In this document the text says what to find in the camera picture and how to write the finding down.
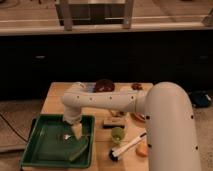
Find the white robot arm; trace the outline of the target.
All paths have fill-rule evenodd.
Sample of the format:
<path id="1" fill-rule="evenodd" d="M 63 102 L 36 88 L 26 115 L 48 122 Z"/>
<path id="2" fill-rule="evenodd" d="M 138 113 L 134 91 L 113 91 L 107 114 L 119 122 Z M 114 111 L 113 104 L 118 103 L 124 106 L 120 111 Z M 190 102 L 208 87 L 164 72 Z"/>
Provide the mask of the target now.
<path id="1" fill-rule="evenodd" d="M 81 120 L 83 107 L 142 113 L 146 118 L 149 171 L 202 171 L 195 120 L 183 88 L 161 82 L 150 90 L 91 93 L 82 83 L 67 89 L 63 119 Z"/>

